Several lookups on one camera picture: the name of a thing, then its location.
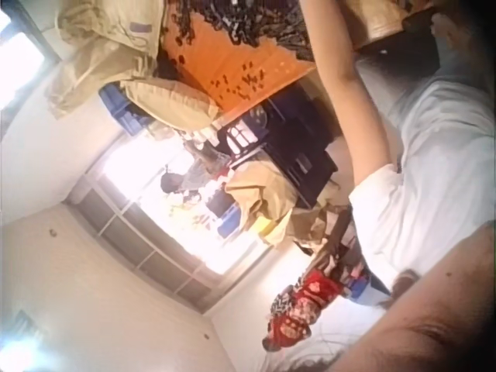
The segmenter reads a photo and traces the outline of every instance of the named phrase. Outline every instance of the white wall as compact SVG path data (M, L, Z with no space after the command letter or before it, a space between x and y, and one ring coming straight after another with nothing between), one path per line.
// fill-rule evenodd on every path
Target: white wall
M22 3L62 59L73 52L53 27L58 0ZM79 177L122 132L100 98L56 120L44 92L57 71L27 99L2 141L3 224L49 208L64 200Z
M296 282L308 262L295 245L284 244L208 313L237 372L265 372L267 363L274 367L300 358L329 357L341 348L333 343L353 343L383 314L380 309L338 298L312 327L310 339L267 357L261 341L267 331L270 304L277 293Z
M7 226L2 246L3 321L22 309L47 332L48 370L233 371L207 318L124 268L67 207Z

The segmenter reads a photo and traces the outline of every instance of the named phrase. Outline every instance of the beige cloth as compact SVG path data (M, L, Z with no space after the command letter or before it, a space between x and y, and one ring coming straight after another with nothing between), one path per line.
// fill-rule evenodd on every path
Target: beige cloth
M226 184L226 192L241 208L243 226L250 215L281 221L294 208L298 196L286 177L268 158L241 165Z
M179 81L149 77L121 81L128 98L155 119L186 132L204 129L215 120L219 107L205 93Z
M102 37L83 46L63 63L46 91L49 107L56 118L73 112L106 84L153 73L153 58Z
M153 58L160 47L163 0L62 0L56 27L77 47L103 36Z

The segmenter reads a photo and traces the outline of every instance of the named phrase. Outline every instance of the orange table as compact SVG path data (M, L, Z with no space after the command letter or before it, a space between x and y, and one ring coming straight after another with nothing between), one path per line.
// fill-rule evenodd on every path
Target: orange table
M177 61L182 81L210 95L222 108L219 126L315 69L314 63L297 60L294 52L267 38L257 48L235 46L225 31L215 31L197 13L191 14L195 39L191 45L178 46L178 27L171 20L176 7L174 0L168 1L164 18L168 32L162 47ZM392 0L343 0L342 5L356 48L402 31L401 21L424 9L418 6L408 14Z

